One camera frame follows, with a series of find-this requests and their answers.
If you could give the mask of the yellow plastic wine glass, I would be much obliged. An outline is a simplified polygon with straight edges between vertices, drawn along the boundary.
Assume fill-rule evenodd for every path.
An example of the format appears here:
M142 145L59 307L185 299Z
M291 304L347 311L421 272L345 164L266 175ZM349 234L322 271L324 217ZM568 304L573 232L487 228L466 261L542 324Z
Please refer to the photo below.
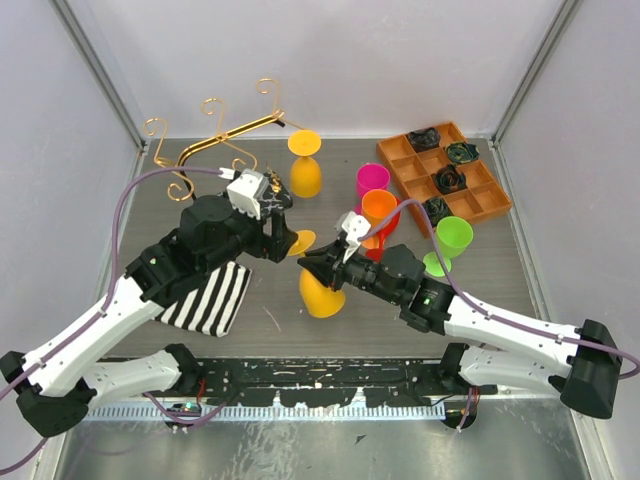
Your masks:
M300 198L316 196L322 188L322 171L313 156L321 148L320 136L312 130L299 130L289 137L287 145L296 156L290 169L291 191Z

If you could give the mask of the red plastic wine glass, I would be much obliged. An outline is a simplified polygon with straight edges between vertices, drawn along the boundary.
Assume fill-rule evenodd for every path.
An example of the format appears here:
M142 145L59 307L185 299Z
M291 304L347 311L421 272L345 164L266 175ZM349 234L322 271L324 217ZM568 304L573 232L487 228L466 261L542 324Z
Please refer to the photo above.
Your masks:
M401 213L397 213L392 220L374 236L366 241L365 256L374 261L380 261L385 250L385 243L388 237L396 230Z

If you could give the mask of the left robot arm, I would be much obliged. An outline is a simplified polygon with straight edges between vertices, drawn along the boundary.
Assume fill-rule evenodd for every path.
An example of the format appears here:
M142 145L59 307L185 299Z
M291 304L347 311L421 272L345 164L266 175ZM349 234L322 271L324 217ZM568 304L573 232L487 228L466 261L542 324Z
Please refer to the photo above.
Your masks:
M198 300L221 304L213 290L226 284L221 270L241 254L281 262L297 239L285 220L292 205L289 195L275 193L260 200L232 193L198 198L182 211L177 228L111 281L100 302L40 347L5 354L1 373L27 423L51 438L121 397L194 393L200 366L182 344L123 364L97 361L148 320L188 313Z

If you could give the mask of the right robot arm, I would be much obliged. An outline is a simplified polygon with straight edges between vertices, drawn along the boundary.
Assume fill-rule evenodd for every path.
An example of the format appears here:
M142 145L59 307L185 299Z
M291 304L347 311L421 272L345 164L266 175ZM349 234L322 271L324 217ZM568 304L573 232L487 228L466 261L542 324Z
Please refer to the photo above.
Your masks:
M374 261L337 240L298 263L333 291L351 285L398 306L409 327L453 338L438 370L449 393L502 385L554 395L592 418L613 414L622 358L598 321L558 324L495 307L429 277L404 244Z

